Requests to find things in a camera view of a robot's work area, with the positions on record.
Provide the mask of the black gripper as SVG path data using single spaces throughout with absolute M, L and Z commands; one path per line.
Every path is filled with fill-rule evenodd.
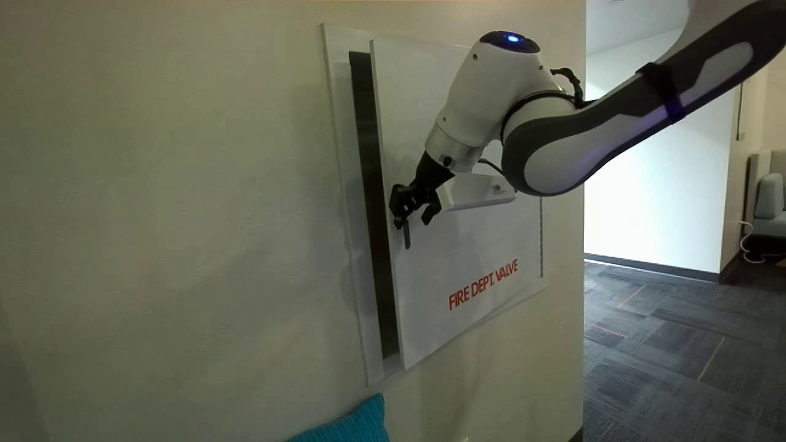
M 404 245 L 411 250 L 411 224 L 408 215 L 424 209 L 424 224 L 430 224 L 442 204 L 438 198 L 438 188 L 453 180 L 453 171 L 436 161 L 430 154 L 424 154 L 416 168 L 416 180 L 411 183 L 397 183 L 390 192 L 389 209 L 394 213 L 394 224 L 404 234 Z

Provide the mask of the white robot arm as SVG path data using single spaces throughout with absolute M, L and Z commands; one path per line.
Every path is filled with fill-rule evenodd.
M 591 100 L 573 72 L 540 61 L 534 40 L 490 31 L 453 78 L 416 176 L 390 192 L 394 226 L 513 195 L 568 195 L 756 74 L 783 45 L 786 0 L 690 0 L 678 42 Z

